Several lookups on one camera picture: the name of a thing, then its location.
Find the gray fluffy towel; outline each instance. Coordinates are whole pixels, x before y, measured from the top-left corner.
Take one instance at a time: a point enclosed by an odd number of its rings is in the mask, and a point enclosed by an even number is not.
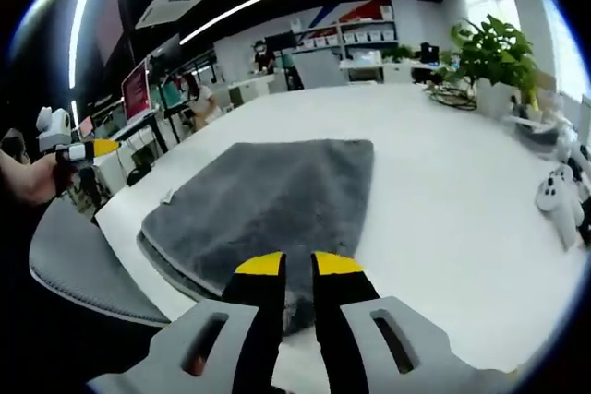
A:
[[[237,143],[144,219],[139,246],[189,296],[219,296],[241,263],[284,251],[286,333],[297,332],[314,320],[311,253],[356,251],[372,167],[367,140]]]

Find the white game controller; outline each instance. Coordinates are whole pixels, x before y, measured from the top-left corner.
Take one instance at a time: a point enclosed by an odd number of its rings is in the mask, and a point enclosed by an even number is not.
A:
[[[539,185],[536,205],[548,213],[565,247],[578,242],[577,227],[583,223],[585,213],[573,190],[573,170],[570,166],[560,165]]]

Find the microfiber towel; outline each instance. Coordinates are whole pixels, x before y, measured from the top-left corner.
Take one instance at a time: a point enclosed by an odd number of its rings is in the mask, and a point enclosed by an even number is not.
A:
[[[311,253],[356,251],[373,158],[367,140],[234,144],[144,219],[139,246],[189,296],[219,296],[241,263],[285,252],[297,332],[313,323]]]

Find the white pot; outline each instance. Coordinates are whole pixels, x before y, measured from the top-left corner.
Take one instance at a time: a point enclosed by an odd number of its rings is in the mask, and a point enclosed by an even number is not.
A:
[[[511,111],[511,96],[515,94],[515,87],[504,83],[492,86],[487,78],[481,78],[476,84],[477,110],[486,117],[500,120]]]

